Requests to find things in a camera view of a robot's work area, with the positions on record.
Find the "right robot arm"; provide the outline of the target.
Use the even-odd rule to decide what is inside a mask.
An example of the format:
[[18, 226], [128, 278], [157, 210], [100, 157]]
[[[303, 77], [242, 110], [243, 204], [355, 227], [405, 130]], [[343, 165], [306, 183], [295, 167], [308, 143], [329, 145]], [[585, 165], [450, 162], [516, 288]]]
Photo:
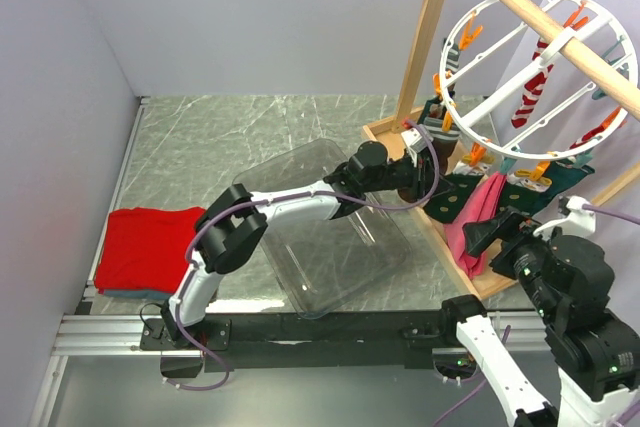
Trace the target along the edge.
[[463, 227], [470, 255], [500, 241], [490, 266], [527, 294], [558, 368], [554, 406], [513, 360], [477, 297], [443, 302], [440, 337], [470, 353], [510, 426], [624, 426], [639, 413], [639, 335], [608, 307], [614, 271], [588, 238], [594, 230], [590, 206], [545, 224], [508, 208]]

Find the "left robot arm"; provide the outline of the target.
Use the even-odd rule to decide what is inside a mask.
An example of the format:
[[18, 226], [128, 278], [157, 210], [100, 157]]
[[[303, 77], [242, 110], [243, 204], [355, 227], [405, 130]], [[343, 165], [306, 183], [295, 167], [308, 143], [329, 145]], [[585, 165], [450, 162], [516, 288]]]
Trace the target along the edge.
[[368, 205], [368, 194], [399, 191], [411, 206], [426, 203], [440, 184], [435, 147], [417, 140], [397, 160], [384, 144], [362, 143], [334, 171], [308, 186], [278, 192], [227, 188], [196, 221], [184, 254], [187, 270], [161, 308], [164, 336], [176, 348], [193, 346], [206, 307], [223, 278], [244, 266], [270, 228], [347, 217]]

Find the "green dotted duck sock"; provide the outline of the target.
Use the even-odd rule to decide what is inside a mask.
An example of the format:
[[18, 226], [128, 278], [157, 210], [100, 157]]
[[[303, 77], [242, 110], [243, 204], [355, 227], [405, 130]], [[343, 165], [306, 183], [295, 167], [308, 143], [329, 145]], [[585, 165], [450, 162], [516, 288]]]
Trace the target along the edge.
[[442, 181], [447, 181], [444, 192], [431, 198], [423, 207], [425, 214], [441, 224], [451, 224], [492, 165], [492, 157], [488, 161], [481, 160], [471, 165], [471, 156], [464, 156], [453, 170], [445, 175]]

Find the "brown sock grey cuff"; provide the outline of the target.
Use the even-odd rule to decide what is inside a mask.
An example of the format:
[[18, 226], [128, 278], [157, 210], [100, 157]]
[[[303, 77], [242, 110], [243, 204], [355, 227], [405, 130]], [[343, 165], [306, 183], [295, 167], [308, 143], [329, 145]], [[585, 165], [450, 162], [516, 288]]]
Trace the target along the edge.
[[[427, 145], [427, 149], [420, 152], [424, 154], [429, 152], [433, 158], [433, 161], [438, 163], [438, 166], [435, 167], [436, 173], [439, 175], [439, 181], [437, 183], [438, 189], [430, 198], [427, 198], [431, 199], [443, 193], [445, 190], [447, 181], [445, 181], [444, 183], [442, 183], [442, 181], [447, 174], [448, 160], [454, 151], [460, 132], [455, 129], [451, 129], [449, 132], [444, 132], [442, 130], [442, 121], [434, 118], [427, 118], [424, 121], [418, 122], [416, 125], [413, 125], [411, 122], [409, 122], [406, 127], [407, 129], [412, 127], [422, 127], [433, 137], [432, 142]], [[416, 156], [419, 154], [407, 150], [404, 144], [404, 152], [405, 151], [408, 151], [413, 158], [416, 158]]]

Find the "red white striped sock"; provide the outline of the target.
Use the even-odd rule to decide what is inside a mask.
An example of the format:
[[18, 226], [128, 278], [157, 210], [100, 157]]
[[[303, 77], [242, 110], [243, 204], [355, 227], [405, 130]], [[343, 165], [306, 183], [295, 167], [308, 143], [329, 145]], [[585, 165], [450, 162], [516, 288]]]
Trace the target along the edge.
[[538, 101], [540, 100], [540, 97], [542, 96], [545, 84], [553, 68], [553, 63], [543, 66], [524, 84], [520, 106], [515, 110], [510, 119], [511, 125], [514, 128], [521, 128], [528, 122]]

